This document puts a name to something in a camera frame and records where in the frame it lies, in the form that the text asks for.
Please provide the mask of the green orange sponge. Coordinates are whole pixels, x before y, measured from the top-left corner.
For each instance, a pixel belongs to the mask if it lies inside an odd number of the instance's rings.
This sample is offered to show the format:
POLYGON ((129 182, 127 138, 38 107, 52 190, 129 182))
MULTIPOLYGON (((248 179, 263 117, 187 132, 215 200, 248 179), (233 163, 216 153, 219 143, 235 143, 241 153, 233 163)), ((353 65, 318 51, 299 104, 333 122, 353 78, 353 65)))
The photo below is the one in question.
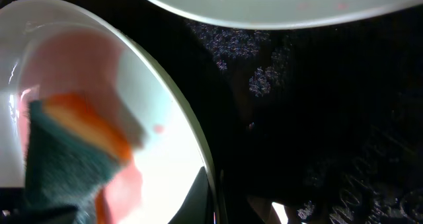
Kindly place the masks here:
POLYGON ((28 105, 23 208, 75 208, 72 223, 108 223, 104 187, 133 158, 123 133, 85 98, 58 94, 28 105))

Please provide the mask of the light blue plate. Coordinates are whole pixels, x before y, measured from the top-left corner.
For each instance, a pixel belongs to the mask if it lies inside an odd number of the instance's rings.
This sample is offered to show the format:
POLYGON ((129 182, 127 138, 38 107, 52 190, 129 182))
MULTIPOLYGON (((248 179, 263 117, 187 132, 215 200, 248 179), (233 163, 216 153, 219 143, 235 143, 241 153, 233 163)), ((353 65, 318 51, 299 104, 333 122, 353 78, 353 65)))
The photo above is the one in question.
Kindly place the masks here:
POLYGON ((148 0, 182 17, 242 29, 286 30, 368 19, 422 0, 148 0))
POLYGON ((219 221, 212 156, 184 95, 142 47, 62 0, 1 9, 1 213, 24 210, 28 105, 58 94, 85 98, 132 145, 102 191, 108 223, 169 223, 202 167, 219 221))

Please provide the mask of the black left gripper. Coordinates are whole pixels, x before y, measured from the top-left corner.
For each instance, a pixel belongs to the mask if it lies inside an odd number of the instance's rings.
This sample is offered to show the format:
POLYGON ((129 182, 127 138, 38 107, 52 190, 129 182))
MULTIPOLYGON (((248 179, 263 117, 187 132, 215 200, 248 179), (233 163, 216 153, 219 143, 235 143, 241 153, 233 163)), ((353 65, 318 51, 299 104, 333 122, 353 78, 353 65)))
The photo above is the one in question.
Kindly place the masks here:
POLYGON ((1 213, 1 224, 72 224, 77 212, 72 205, 43 210, 14 209, 8 215, 1 213))

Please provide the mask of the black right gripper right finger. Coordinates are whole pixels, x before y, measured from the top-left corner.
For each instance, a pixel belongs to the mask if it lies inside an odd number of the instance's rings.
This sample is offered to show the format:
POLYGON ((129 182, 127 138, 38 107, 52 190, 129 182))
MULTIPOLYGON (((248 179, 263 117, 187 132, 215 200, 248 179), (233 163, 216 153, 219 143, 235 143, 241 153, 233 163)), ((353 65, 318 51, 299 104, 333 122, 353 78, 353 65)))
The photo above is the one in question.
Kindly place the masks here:
POLYGON ((247 202, 246 196, 231 183, 224 170, 219 172, 218 200, 222 223, 263 224, 261 218, 247 202))

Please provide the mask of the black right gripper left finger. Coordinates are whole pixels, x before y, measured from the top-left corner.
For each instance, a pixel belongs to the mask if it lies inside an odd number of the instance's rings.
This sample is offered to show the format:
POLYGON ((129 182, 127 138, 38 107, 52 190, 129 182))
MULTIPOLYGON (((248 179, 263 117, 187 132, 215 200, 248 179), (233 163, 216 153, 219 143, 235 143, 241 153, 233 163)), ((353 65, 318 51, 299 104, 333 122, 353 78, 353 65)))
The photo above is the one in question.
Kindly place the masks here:
POLYGON ((212 224, 212 195, 204 167, 198 171, 184 202, 169 224, 212 224))

